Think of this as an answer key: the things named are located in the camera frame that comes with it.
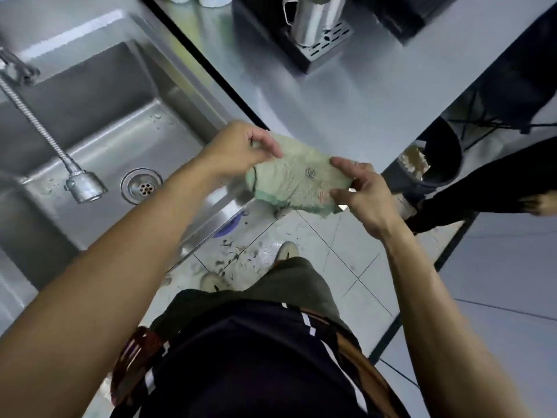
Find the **pants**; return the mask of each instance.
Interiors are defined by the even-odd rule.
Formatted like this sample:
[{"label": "pants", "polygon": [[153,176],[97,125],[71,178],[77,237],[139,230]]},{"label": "pants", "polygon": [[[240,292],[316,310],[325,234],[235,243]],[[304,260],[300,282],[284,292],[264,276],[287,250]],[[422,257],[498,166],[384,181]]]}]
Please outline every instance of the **pants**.
[{"label": "pants", "polygon": [[169,340],[195,317],[238,299],[285,302],[309,308],[350,330],[340,319],[331,290],[323,277],[307,259],[301,257],[282,261],[244,291],[223,290],[208,293],[197,289],[182,290],[164,313],[152,323],[151,330],[163,340]]},{"label": "pants", "polygon": [[406,224],[415,233],[446,226],[475,212],[520,213],[521,198],[557,188],[557,137],[480,167],[433,198]]}]

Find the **sink basin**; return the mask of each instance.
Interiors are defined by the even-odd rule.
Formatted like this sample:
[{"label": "sink basin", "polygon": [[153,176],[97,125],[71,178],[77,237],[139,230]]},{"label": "sink basin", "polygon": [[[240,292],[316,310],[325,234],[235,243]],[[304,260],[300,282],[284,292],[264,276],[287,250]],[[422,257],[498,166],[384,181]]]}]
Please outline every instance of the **sink basin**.
[{"label": "sink basin", "polygon": [[[90,28],[32,59],[41,79],[18,92],[60,146],[106,185],[100,200],[73,200],[52,148],[0,94],[0,252],[38,290],[134,207],[122,194],[128,173],[147,169],[164,181],[231,119],[176,54],[177,41],[143,18],[115,11]],[[138,201],[157,179],[136,191]],[[169,268],[251,199],[241,179],[211,194]]]}]

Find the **sink drain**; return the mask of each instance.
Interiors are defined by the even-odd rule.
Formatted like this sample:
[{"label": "sink drain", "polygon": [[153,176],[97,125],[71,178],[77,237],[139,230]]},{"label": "sink drain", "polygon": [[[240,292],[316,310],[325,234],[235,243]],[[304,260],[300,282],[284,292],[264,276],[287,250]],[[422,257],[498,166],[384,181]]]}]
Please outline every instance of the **sink drain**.
[{"label": "sink drain", "polygon": [[139,204],[163,184],[160,175],[151,169],[135,169],[122,179],[122,196],[132,204]]}]

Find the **faucet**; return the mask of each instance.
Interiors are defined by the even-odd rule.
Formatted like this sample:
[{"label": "faucet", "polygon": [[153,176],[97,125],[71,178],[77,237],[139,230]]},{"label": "faucet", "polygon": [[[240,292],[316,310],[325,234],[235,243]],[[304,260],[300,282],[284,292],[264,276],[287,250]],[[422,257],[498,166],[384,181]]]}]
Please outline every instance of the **faucet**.
[{"label": "faucet", "polygon": [[78,204],[96,201],[102,194],[108,192],[108,189],[93,172],[86,172],[79,167],[78,163],[58,145],[14,89],[17,86],[34,83],[39,74],[36,67],[24,63],[7,48],[0,46],[0,90],[45,138],[68,170],[69,175],[64,189],[72,194]]}]

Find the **trash can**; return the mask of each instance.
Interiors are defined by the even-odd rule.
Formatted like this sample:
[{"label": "trash can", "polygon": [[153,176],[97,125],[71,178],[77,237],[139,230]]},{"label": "trash can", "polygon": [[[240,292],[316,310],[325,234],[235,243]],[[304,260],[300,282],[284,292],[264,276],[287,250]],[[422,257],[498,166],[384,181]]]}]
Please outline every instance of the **trash can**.
[{"label": "trash can", "polygon": [[381,174],[392,193],[427,195],[456,179],[462,167],[462,147],[458,135],[445,119],[437,118],[417,138],[426,142],[422,150],[429,169],[422,180],[415,177],[397,158]]}]

